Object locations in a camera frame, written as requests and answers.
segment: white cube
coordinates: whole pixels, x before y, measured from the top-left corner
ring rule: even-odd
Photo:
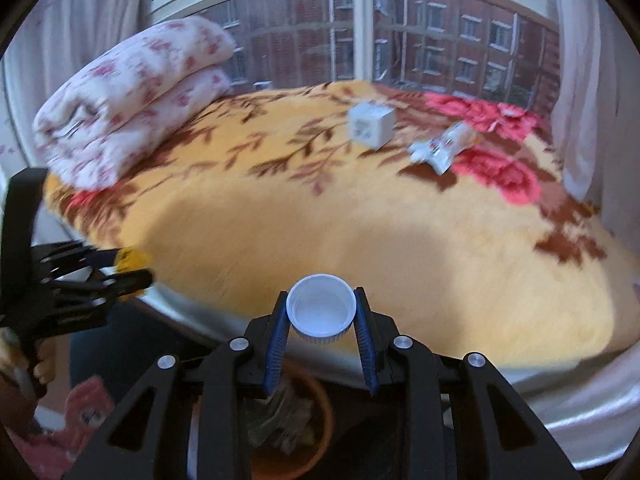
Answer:
[[[395,123],[393,108],[360,103],[349,110],[349,138],[379,150],[393,138]]]

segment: yellow clamp handle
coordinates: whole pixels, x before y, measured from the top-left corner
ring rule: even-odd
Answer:
[[[116,267],[116,272],[131,272],[132,270],[148,269],[151,266],[151,258],[133,247],[124,247],[118,251],[113,263]],[[143,293],[144,290],[139,290],[133,294],[121,296],[120,300],[128,300]]]

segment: brick building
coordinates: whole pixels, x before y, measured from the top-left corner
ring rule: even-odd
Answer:
[[[559,38],[482,0],[374,0],[374,79],[506,101],[548,117]],[[353,0],[229,0],[201,11],[238,47],[235,92],[353,78]]]
[[[556,33],[482,0],[377,0],[374,8],[378,81],[550,114]]]

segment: yellow blanket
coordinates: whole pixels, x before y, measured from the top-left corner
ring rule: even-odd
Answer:
[[[396,108],[378,152],[348,141],[363,100]],[[177,292],[247,318],[328,272],[442,354],[545,365],[634,343],[640,261],[564,193],[542,130],[510,138],[507,110],[438,177],[405,148],[469,104],[426,101],[364,82],[226,98],[112,189],[50,176],[47,203],[101,248],[140,248]]]

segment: folded blanket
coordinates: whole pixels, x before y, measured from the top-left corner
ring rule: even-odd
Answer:
[[[41,137],[47,142],[39,147],[62,182],[79,189],[105,189],[229,87],[225,73],[209,66],[187,76],[114,132],[93,138],[86,129],[71,126],[66,136]],[[70,124],[86,114],[79,107]]]
[[[36,142],[64,137],[68,149],[84,148],[189,74],[226,61],[233,50],[234,40],[199,16],[148,28],[89,63],[42,105],[33,121]]]

